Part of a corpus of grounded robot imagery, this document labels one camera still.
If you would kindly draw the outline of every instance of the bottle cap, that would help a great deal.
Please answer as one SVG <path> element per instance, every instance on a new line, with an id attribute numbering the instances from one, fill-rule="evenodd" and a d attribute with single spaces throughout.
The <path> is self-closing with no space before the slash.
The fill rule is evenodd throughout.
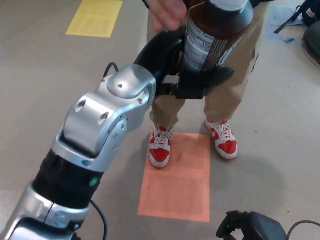
<path id="1" fill-rule="evenodd" d="M 248 0 L 209 0 L 210 3 L 214 4 L 217 8 L 227 12 L 235 12 L 243 9 Z"/>

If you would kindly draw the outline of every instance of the yellow paper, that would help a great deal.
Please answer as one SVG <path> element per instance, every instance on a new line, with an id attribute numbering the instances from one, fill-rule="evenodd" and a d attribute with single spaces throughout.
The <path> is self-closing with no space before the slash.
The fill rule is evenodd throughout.
<path id="1" fill-rule="evenodd" d="M 123 1 L 83 0 L 66 35 L 111 38 Z"/>

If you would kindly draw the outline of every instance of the person's left leg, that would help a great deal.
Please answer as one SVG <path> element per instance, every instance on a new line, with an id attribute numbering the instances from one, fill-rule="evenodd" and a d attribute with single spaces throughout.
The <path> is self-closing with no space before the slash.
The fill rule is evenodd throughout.
<path id="1" fill-rule="evenodd" d="M 226 160 L 238 156 L 238 143 L 229 120 L 242 102 L 248 85 L 248 75 L 253 71 L 258 58 L 258 43 L 268 6 L 269 3 L 261 3 L 254 8 L 251 26 L 224 63 L 224 66 L 234 68 L 233 77 L 205 98 L 205 125 L 212 133 L 218 154 Z"/>

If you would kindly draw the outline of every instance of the khaki pants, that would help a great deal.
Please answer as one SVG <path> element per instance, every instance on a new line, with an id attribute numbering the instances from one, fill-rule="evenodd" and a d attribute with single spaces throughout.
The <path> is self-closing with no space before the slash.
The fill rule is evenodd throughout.
<path id="1" fill-rule="evenodd" d="M 268 6 L 269 3 L 264 2 L 254 9 L 251 26 L 224 63 L 224 66 L 235 70 L 233 77 L 205 97 L 204 113 L 211 122 L 230 120 L 242 102 L 248 85 L 248 75 L 253 71 L 259 55 L 259 43 Z M 147 41 L 156 34 L 149 17 Z M 171 128 L 178 122 L 178 112 L 185 102 L 186 100 L 176 99 L 175 96 L 161 96 L 152 104 L 150 118 L 157 125 Z"/>

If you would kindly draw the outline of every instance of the shoelace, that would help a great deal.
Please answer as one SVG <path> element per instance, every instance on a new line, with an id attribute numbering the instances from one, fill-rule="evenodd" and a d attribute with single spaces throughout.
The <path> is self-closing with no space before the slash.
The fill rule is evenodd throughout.
<path id="1" fill-rule="evenodd" d="M 223 143 L 225 143 L 226 141 L 233 141 L 234 140 L 229 122 L 224 123 L 224 124 L 222 124 L 222 123 L 219 124 L 219 134 L 222 138 L 221 141 Z"/>
<path id="2" fill-rule="evenodd" d="M 154 131 L 154 137 L 155 137 L 155 148 L 156 149 L 164 149 L 167 150 L 168 148 L 168 142 L 172 138 L 172 129 L 168 131 L 162 131 L 161 129 L 156 129 Z"/>

